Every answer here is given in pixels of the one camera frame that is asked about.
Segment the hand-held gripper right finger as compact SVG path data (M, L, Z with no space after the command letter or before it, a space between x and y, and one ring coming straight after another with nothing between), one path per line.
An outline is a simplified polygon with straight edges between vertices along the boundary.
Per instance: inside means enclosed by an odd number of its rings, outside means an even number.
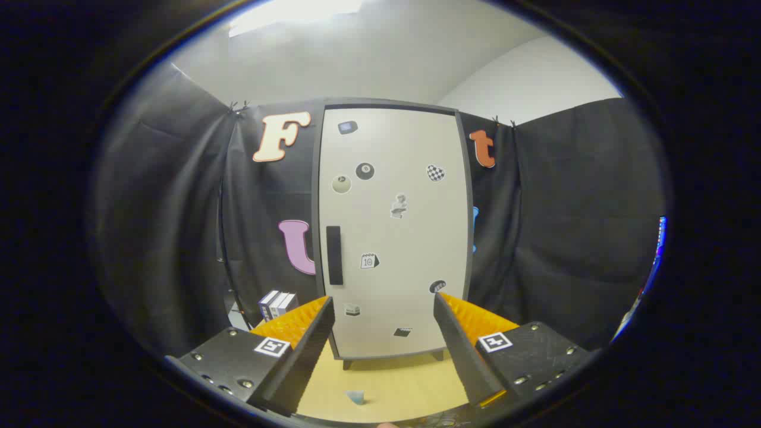
M434 318L468 401L479 407L535 400L595 359L546 323L517 325L442 292Z

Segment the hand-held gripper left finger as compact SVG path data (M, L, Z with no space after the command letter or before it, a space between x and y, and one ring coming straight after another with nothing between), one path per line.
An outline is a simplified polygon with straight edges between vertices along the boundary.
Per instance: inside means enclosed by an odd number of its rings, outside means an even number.
M223 400L295 414L335 321L322 296L252 331L228 327L166 362Z

